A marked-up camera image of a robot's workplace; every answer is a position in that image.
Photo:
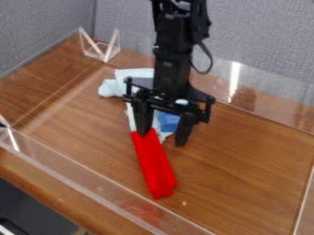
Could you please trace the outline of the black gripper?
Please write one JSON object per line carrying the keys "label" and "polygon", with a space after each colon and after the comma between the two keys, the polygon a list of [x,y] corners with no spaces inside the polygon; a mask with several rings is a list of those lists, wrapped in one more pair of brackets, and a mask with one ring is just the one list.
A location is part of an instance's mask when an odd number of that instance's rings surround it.
{"label": "black gripper", "polygon": [[144,137],[153,122],[153,112],[162,111],[180,117],[174,134],[174,146],[181,147],[198,122],[210,118],[210,106],[216,99],[189,83],[192,50],[169,52],[153,50],[156,61],[153,78],[126,77],[124,100],[129,102],[136,130]]}

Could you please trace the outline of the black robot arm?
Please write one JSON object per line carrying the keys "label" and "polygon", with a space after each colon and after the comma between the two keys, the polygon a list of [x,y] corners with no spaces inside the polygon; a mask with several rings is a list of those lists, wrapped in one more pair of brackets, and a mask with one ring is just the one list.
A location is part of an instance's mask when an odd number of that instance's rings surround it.
{"label": "black robot arm", "polygon": [[152,128],[153,112],[164,111],[180,117],[174,145],[186,143],[193,126],[210,118],[216,99],[189,83],[194,46],[209,37],[210,20],[205,0],[149,0],[156,32],[152,48],[154,72],[152,78],[126,77],[126,93],[136,130],[145,136]]}

